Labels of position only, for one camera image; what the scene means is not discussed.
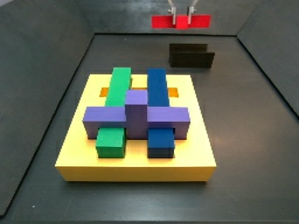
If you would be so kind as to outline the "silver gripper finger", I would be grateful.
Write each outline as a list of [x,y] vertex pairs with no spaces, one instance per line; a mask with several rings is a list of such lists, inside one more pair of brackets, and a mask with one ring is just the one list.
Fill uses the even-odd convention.
[[173,0],[167,0],[167,2],[168,2],[169,7],[171,7],[168,12],[172,15],[172,25],[175,25],[176,24],[176,7],[175,7],[175,4],[173,4]]

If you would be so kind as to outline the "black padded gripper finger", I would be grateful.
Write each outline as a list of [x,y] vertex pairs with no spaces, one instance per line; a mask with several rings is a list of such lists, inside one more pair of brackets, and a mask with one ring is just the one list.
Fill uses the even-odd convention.
[[196,11],[195,6],[196,6],[197,2],[199,2],[199,0],[191,0],[191,5],[187,8],[188,25],[192,23],[192,14]]

